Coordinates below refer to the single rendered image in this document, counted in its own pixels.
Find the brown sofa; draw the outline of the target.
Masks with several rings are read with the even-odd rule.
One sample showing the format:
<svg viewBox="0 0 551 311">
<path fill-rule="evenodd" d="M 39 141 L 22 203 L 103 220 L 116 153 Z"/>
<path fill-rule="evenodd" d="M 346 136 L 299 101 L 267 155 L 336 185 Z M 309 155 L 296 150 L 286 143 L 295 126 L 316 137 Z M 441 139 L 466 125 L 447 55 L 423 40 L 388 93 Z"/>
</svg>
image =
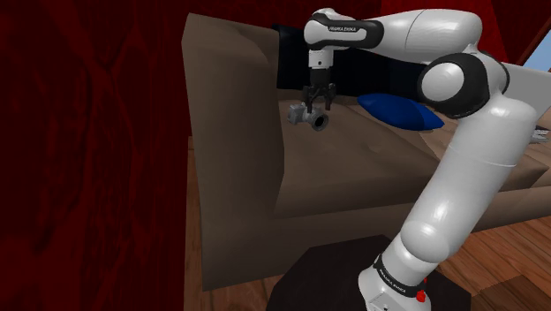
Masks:
<svg viewBox="0 0 551 311">
<path fill-rule="evenodd" d="M 310 246 L 398 231 L 448 138 L 394 130 L 350 97 L 291 125 L 274 30 L 190 14 L 182 50 L 198 178 L 202 287 L 283 273 Z"/>
</svg>

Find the blue cushion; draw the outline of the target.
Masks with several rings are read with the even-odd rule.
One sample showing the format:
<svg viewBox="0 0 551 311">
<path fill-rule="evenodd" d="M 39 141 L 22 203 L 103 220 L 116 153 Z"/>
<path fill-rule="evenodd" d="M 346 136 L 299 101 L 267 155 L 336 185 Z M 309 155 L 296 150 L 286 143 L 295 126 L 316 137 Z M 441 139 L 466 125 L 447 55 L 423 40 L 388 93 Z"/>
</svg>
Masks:
<svg viewBox="0 0 551 311">
<path fill-rule="evenodd" d="M 430 109 L 401 96 L 368 94 L 359 96 L 357 101 L 374 118 L 399 129 L 422 132 L 444 126 Z"/>
</svg>

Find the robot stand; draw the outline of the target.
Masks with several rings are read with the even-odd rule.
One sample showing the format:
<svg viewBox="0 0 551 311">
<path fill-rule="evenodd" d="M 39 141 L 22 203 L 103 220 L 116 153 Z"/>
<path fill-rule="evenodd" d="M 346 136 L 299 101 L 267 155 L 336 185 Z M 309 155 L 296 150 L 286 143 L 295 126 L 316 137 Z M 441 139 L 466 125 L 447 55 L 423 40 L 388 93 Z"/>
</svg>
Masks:
<svg viewBox="0 0 551 311">
<path fill-rule="evenodd" d="M 309 248 L 275 285 L 266 311 L 471 311 L 472 296 L 437 271 L 416 286 L 398 284 L 378 255 L 390 239 L 372 236 Z M 383 291 L 366 304 L 359 273 L 375 266 Z"/>
</svg>

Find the window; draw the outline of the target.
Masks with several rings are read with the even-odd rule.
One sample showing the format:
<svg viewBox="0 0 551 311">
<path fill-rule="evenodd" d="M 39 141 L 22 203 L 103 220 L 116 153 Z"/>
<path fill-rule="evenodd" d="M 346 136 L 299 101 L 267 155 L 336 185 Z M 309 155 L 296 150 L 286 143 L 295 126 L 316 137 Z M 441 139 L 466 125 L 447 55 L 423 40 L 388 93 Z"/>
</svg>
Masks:
<svg viewBox="0 0 551 311">
<path fill-rule="evenodd" d="M 528 44 L 516 64 L 544 72 L 551 70 L 551 17 Z"/>
</svg>

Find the grey camera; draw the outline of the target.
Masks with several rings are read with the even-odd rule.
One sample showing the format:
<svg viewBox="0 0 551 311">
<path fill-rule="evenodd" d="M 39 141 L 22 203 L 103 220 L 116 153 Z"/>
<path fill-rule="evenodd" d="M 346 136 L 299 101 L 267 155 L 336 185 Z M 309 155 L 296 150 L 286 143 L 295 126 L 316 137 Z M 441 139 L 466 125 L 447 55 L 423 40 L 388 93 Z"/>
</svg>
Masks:
<svg viewBox="0 0 551 311">
<path fill-rule="evenodd" d="M 315 131 L 319 132 L 328 125 L 328 115 L 323 113 L 319 108 L 312 107 L 308 111 L 306 105 L 302 103 L 292 104 L 289 107 L 288 121 L 297 125 L 299 123 L 308 123 Z"/>
</svg>

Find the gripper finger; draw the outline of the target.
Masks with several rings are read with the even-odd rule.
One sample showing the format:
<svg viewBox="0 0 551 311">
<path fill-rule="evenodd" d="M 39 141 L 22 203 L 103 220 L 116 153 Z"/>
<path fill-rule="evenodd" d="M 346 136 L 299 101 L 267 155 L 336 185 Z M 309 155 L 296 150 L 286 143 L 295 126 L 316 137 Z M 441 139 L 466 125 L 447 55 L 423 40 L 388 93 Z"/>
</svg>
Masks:
<svg viewBox="0 0 551 311">
<path fill-rule="evenodd" d="M 325 110 L 330 110 L 331 104 L 336 97 L 336 85 L 329 83 L 327 86 L 323 87 L 322 95 L 325 99 Z"/>
<path fill-rule="evenodd" d="M 317 97 L 316 86 L 304 86 L 302 90 L 303 103 L 306 106 L 306 112 L 311 113 L 313 109 L 313 100 Z"/>
</svg>

